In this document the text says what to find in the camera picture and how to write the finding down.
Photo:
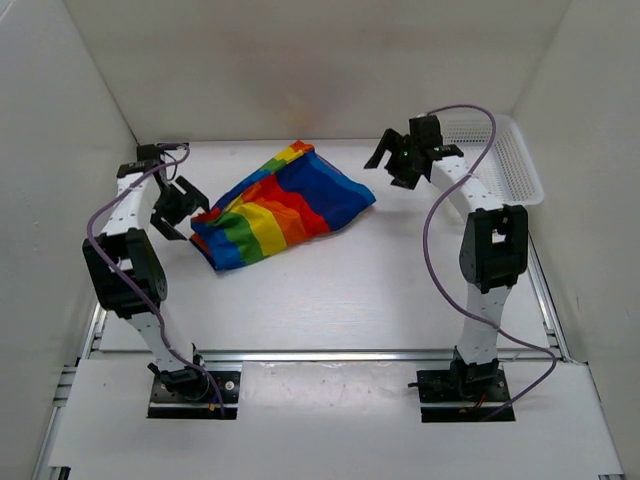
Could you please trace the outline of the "rainbow striped shorts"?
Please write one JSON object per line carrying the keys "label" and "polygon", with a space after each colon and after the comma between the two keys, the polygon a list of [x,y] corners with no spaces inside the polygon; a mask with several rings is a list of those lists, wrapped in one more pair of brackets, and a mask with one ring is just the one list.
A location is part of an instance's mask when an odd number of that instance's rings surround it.
{"label": "rainbow striped shorts", "polygon": [[194,216],[190,242],[214,270],[239,269],[337,232],[374,203],[365,185],[298,140]]}

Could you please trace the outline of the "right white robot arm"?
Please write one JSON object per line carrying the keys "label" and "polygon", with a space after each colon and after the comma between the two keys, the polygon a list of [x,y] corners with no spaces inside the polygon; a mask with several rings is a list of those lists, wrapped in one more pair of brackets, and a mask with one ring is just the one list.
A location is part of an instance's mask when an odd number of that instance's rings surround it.
{"label": "right white robot arm", "polygon": [[[436,187],[441,196],[427,215],[423,230],[424,256],[436,288],[464,317],[461,336],[454,350],[449,387],[460,399],[470,400],[480,393],[485,378],[498,368],[497,339],[506,300],[519,277],[527,269],[528,214],[521,205],[507,205],[474,175],[463,161],[464,153],[446,145],[435,115],[409,120],[409,132],[384,131],[374,153],[365,164],[379,166],[390,155],[385,170],[392,184],[413,190],[420,179]],[[459,251],[459,268],[467,283],[464,307],[457,304],[434,276],[428,230],[435,210],[449,201],[465,221]]]}

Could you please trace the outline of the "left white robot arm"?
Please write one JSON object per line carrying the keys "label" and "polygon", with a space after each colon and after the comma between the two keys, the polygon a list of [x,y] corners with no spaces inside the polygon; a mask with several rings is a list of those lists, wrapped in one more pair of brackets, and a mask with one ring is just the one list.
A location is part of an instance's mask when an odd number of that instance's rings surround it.
{"label": "left white robot arm", "polygon": [[88,220],[82,252],[100,306],[140,335],[154,356],[149,369],[162,382],[175,382],[186,399],[198,400],[210,377],[195,345],[170,325],[163,306],[168,281],[148,231],[184,241],[176,226],[209,201],[184,177],[167,177],[189,158],[188,144],[144,145],[137,154],[119,166],[115,198]]}

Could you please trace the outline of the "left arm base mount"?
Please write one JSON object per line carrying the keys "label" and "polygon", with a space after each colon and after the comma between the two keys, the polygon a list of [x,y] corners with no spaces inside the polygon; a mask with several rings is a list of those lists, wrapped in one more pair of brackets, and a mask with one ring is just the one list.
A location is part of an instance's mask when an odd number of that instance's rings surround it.
{"label": "left arm base mount", "polygon": [[168,372],[149,363],[147,368],[154,375],[147,408],[149,419],[237,419],[240,370],[209,370],[204,375],[190,367]]}

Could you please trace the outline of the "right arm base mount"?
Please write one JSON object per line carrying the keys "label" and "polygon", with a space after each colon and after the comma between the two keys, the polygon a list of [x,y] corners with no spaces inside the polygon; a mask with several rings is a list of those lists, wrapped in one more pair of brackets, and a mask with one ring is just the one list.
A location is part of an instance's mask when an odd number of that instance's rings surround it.
{"label": "right arm base mount", "polygon": [[417,370],[407,384],[418,393],[421,422],[453,424],[475,422],[514,422],[511,393],[502,369],[479,380],[464,376],[454,362],[444,368]]}

